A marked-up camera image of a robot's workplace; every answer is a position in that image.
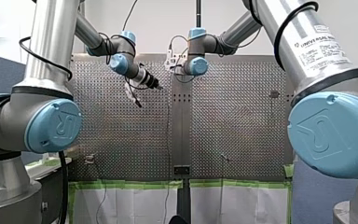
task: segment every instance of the light blue joint cap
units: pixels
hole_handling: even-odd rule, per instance
[[[110,59],[109,66],[113,71],[124,76],[129,69],[129,62],[124,55],[118,53],[113,55],[113,57]]]
[[[25,131],[25,145],[35,153],[59,152],[77,138],[82,122],[78,106],[67,99],[45,104],[34,114]]]
[[[358,179],[358,96],[314,93],[293,108],[287,130],[293,149],[311,168]]]
[[[208,61],[202,57],[197,57],[190,62],[190,74],[193,76],[202,76],[208,71]]]
[[[121,31],[121,35],[130,39],[133,44],[136,44],[136,35],[131,31]]]
[[[200,37],[202,35],[206,35],[205,28],[202,28],[202,27],[192,28],[190,30],[190,32],[188,33],[188,39],[194,39],[194,38]]]

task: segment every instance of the white label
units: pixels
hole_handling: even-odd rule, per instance
[[[330,29],[325,25],[315,25],[313,26],[315,31],[318,33],[330,33]]]
[[[327,65],[351,62],[331,34],[308,36],[295,43],[295,49],[296,55],[306,71],[319,73]]]

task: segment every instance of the white wall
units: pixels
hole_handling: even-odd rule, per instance
[[[108,35],[121,31],[131,8],[131,0],[92,0],[86,2],[86,17],[97,30]],[[127,29],[137,35],[138,52],[164,53],[174,35],[187,36],[195,26],[195,0],[139,0]],[[352,61],[358,64],[358,0],[319,0],[320,15],[330,26]],[[220,35],[246,8],[241,0],[203,0],[202,26]],[[179,43],[177,51],[186,47]],[[239,54],[273,54],[272,45],[263,31]]]
[[[31,35],[34,10],[35,3],[31,0],[0,0],[0,57],[27,62],[28,54],[20,48],[19,40]],[[83,45],[78,41],[74,52],[83,52]]]
[[[354,63],[358,64],[358,0],[318,0],[320,15]],[[165,53],[174,35],[187,36],[195,26],[195,0],[139,0],[127,29],[137,35],[137,50],[142,53]],[[131,8],[132,0],[87,0],[86,17],[98,31],[118,34]],[[202,26],[211,34],[221,34],[244,12],[241,0],[203,0]],[[0,0],[0,56],[26,62],[18,40],[31,34],[34,3],[31,0]],[[186,47],[174,42],[177,52]],[[76,43],[74,52],[82,52]],[[239,54],[272,55],[267,35],[260,37]]]
[[[86,17],[98,31],[118,34],[130,11],[132,0],[86,1]],[[246,8],[241,0],[203,0],[202,26],[208,33],[220,35]],[[137,36],[137,51],[165,53],[174,35],[188,35],[196,26],[195,0],[139,0],[128,22],[127,30]],[[181,52],[186,43],[175,41]],[[272,46],[263,33],[252,46],[240,49],[242,54],[272,54]]]

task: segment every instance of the green tape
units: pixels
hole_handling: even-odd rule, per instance
[[[222,186],[221,179],[190,180],[191,188],[212,188],[212,187],[221,187],[221,186]],[[291,183],[224,179],[223,186],[247,187],[247,188],[257,188],[257,189],[288,189],[289,186],[291,186]]]
[[[75,214],[75,193],[76,189],[69,185],[68,192],[68,216],[69,224],[74,224],[74,214]]]
[[[289,185],[289,192],[287,192],[287,224],[292,224],[292,196],[293,196],[293,186]]]
[[[191,188],[210,188],[221,187],[221,179],[199,179],[190,180]],[[261,182],[223,179],[223,186],[259,188],[259,189],[288,189],[288,210],[287,224],[291,224],[292,214],[292,183],[291,182]],[[154,181],[154,182],[137,182],[125,180],[96,180],[96,181],[80,181],[69,183],[69,223],[74,224],[74,206],[76,191],[81,189],[180,189],[183,187],[182,181]]]
[[[28,164],[26,164],[25,166],[26,166],[26,167],[31,167],[31,166],[35,166],[35,165],[37,165],[37,164],[39,164],[39,161],[34,161],[34,162],[31,162],[31,163],[28,163]]]
[[[284,173],[286,174],[287,178],[292,178],[293,173],[295,172],[295,166],[293,164],[284,165]]]
[[[43,163],[43,165],[45,165],[45,166],[57,166],[60,164],[61,164],[60,160],[49,160],[49,161],[45,161]]]
[[[74,206],[76,191],[81,189],[180,189],[183,186],[182,181],[155,181],[155,182],[137,182],[125,180],[96,180],[80,181],[69,183],[69,204],[68,216],[69,224],[74,224]]]
[[[181,181],[172,181],[169,184],[167,181],[156,182],[136,182],[124,180],[96,180],[96,181],[81,181],[71,182],[70,186],[74,189],[179,189],[182,187]]]

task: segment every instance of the perforated metal panel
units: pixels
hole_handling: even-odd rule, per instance
[[[167,179],[170,162],[177,163],[168,157],[175,154],[172,139],[181,137],[171,132],[172,119],[179,119],[171,116],[171,85],[177,83],[164,69],[165,55],[137,59],[165,88],[140,91],[143,108],[127,99],[123,77],[104,58],[75,56],[74,96],[84,121],[72,180]],[[292,160],[285,137],[284,72],[269,56],[208,60],[208,74],[193,82],[191,116],[181,117],[191,120],[190,138],[183,139],[190,145],[184,160],[191,161],[191,177],[283,180],[283,165]],[[271,98],[271,91],[279,97]],[[90,154],[96,155],[97,166],[84,163]]]
[[[284,177],[285,150],[290,150],[285,148],[285,74],[271,58],[240,57],[244,61],[212,63],[208,75],[194,81],[193,178]]]
[[[143,108],[124,92],[124,78],[104,58],[75,56],[74,96],[83,113],[79,155],[70,168],[72,180],[167,179],[170,146],[170,77],[161,58],[142,61],[165,88],[138,91]],[[96,166],[84,158],[95,154]]]

